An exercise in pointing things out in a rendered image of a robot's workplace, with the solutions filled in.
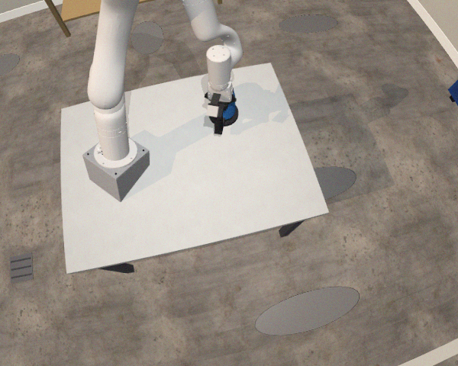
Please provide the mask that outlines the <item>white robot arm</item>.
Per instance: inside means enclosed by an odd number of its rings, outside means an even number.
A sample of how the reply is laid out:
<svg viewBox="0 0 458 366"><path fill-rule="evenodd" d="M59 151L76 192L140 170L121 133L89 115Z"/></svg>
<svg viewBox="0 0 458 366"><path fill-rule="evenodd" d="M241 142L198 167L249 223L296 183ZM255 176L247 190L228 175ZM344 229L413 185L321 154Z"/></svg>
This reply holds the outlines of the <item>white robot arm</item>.
<svg viewBox="0 0 458 366"><path fill-rule="evenodd" d="M137 157L137 146L127 135L124 73L139 1L101 1L88 96L93 103L99 138L95 160L107 169L123 168ZM224 45L212 46L206 54L208 81L215 89L228 87L231 70L243 57L237 32L219 23L213 0L182 0L182 3L198 40L208 42L221 37Z"/></svg>

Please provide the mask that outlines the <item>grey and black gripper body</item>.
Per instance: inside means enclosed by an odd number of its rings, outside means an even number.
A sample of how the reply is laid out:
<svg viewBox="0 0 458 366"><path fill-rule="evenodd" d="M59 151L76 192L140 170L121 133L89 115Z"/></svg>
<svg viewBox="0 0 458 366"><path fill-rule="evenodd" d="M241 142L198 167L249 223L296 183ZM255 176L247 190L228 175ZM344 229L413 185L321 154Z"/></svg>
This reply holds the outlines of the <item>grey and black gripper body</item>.
<svg viewBox="0 0 458 366"><path fill-rule="evenodd" d="M208 99L211 100L213 93L217 93L217 94L221 94L219 101L231 102L232 94L233 94L233 86L232 87L231 86L232 86L232 83L230 81L230 84L228 84L227 88L215 89L209 85L209 81L208 81Z"/></svg>

